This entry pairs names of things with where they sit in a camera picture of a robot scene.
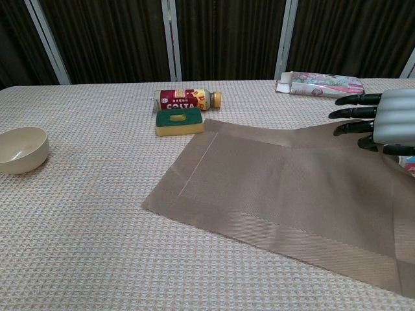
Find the yellow sponge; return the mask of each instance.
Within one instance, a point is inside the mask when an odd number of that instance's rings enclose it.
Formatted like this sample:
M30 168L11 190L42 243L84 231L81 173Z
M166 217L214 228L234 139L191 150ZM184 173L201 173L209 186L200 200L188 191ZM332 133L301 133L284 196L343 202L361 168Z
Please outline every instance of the yellow sponge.
M202 133L203 129L199 108L168 109L157 112L156 133L159 136Z

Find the dark curtain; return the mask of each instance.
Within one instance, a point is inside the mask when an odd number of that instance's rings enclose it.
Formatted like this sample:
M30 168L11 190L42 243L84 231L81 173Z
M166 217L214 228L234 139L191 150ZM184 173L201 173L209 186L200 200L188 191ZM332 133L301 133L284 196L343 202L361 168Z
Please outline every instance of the dark curtain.
M169 81L160 0L41 0L74 84Z
M0 89L57 84L23 0L0 0Z
M414 47L414 0L300 0L287 71L398 78Z
M184 80L273 79L285 0L176 0Z

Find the ceramic bowl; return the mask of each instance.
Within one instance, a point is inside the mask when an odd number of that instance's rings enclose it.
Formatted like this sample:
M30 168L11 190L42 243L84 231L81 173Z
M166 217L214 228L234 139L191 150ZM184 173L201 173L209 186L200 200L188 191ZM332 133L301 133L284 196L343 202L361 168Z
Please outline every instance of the ceramic bowl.
M0 172L29 172L40 166L48 153L49 140L41 128L15 128L0 134Z

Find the colorful package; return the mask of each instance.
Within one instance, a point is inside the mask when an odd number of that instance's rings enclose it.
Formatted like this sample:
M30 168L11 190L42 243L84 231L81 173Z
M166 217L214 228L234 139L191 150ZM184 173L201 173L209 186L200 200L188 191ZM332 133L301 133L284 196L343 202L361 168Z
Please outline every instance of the colorful package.
M353 76L325 75L322 73L282 73L276 91L298 95L340 98L363 94L362 82Z
M399 164L415 177L415 156L399 157Z

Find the table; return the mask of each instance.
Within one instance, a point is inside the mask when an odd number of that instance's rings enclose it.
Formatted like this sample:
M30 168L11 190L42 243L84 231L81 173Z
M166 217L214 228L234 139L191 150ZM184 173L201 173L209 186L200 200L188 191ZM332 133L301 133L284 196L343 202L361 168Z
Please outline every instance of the table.
M363 79L367 93L415 80ZM410 310L407 299L140 207L190 141L156 137L152 92L222 92L204 118L293 129L331 122L334 100L274 81L11 87L0 132L39 126L49 158L0 174L0 309Z

